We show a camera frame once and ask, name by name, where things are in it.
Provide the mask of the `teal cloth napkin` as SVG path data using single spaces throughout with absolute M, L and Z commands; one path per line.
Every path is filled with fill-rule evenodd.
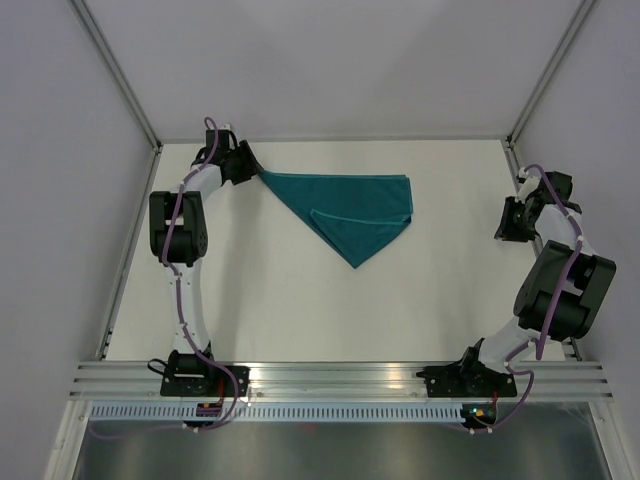
M 321 175 L 264 171 L 263 183 L 356 269 L 411 224 L 405 175 Z

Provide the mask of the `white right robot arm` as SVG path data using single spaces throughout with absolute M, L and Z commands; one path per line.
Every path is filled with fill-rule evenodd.
M 494 238 L 536 242 L 541 250 L 518 290 L 513 318 L 476 344 L 477 359 L 456 371 L 459 388 L 478 395 L 493 374 L 526 353 L 543 357 L 546 345 L 582 338 L 592 327 L 616 273 L 614 261 L 600 256 L 582 228 L 581 207 L 571 201 L 572 177 L 531 165 L 518 174 L 519 190 L 505 199 Z

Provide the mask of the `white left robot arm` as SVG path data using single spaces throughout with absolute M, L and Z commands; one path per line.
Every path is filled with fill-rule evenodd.
M 204 321 L 201 289 L 203 258 L 208 251 L 205 201 L 226 184 L 239 185 L 264 172 L 248 142 L 232 127 L 207 117 L 205 145 L 185 177 L 171 190 L 149 195 L 149 243 L 164 267 L 174 317 L 173 349 L 212 358 Z

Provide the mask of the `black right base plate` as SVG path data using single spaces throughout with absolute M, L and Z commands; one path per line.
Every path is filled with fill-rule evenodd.
M 416 372 L 429 398 L 515 398 L 512 374 L 500 373 L 480 361 L 483 340 L 469 346 L 456 362 L 425 366 Z

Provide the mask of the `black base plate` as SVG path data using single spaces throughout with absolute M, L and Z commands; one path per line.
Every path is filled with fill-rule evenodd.
M 429 398 L 515 398 L 512 374 L 500 373 L 480 361 L 483 340 L 469 346 L 456 362 L 425 366 L 416 372 Z
M 162 397 L 243 397 L 250 383 L 250 368 L 246 365 L 225 365 L 221 370 L 194 353 L 176 350 L 167 360 L 149 360 L 147 369 L 161 376 Z

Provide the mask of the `aluminium frame left post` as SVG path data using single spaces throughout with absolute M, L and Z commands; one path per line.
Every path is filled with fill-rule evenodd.
M 162 142 L 144 112 L 137 95 L 131 87 L 124 70 L 116 58 L 88 2 L 84 0 L 69 0 L 68 4 L 103 63 L 116 90 L 124 101 L 129 113 L 132 115 L 134 122 L 141 130 L 151 148 L 154 151 L 158 151 L 162 146 Z

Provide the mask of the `aluminium frame post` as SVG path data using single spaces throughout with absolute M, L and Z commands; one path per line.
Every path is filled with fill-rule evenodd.
M 144 112 L 137 95 L 131 87 L 124 70 L 116 58 L 88 2 L 84 0 L 69 0 L 68 4 L 103 63 L 116 90 L 124 101 L 129 113 L 132 115 L 134 122 L 141 130 L 151 148 L 154 151 L 158 151 L 162 146 L 162 142 Z
M 540 76 L 536 80 L 533 90 L 529 94 L 523 108 L 517 116 L 509 133 L 505 136 L 503 145 L 512 149 L 518 139 L 524 133 L 536 108 L 542 101 L 546 91 L 551 86 L 556 74 L 568 57 L 576 43 L 581 31 L 585 27 L 594 9 L 598 6 L 598 0 L 581 0 L 572 14 L 567 26 L 560 36 L 554 50 L 546 62 Z

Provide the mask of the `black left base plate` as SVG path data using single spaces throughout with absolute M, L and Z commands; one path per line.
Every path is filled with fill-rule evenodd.
M 250 383 L 250 368 L 246 365 L 225 365 L 221 370 L 194 353 L 176 350 L 167 360 L 149 360 L 147 369 L 161 376 L 162 397 L 243 397 Z

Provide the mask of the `aluminium frame right post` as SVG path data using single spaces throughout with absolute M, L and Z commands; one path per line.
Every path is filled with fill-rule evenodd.
M 509 133 L 505 136 L 503 145 L 512 149 L 518 139 L 524 133 L 536 108 L 542 101 L 546 91 L 551 86 L 556 74 L 568 57 L 576 43 L 581 31 L 585 27 L 594 9 L 598 6 L 598 0 L 581 0 L 572 14 L 567 26 L 560 36 L 554 50 L 546 62 L 540 76 L 536 80 L 533 90 L 529 94 L 523 108 L 517 116 Z

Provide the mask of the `aluminium front rail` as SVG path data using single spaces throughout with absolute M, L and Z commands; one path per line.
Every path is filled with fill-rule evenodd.
M 427 398 L 416 362 L 254 362 L 243 395 L 263 402 L 419 402 Z M 528 373 L 534 384 L 528 399 L 538 403 L 611 402 L 603 367 L 593 361 L 519 362 L 517 392 Z M 159 400 L 161 377 L 140 361 L 82 362 L 67 387 L 70 400 Z

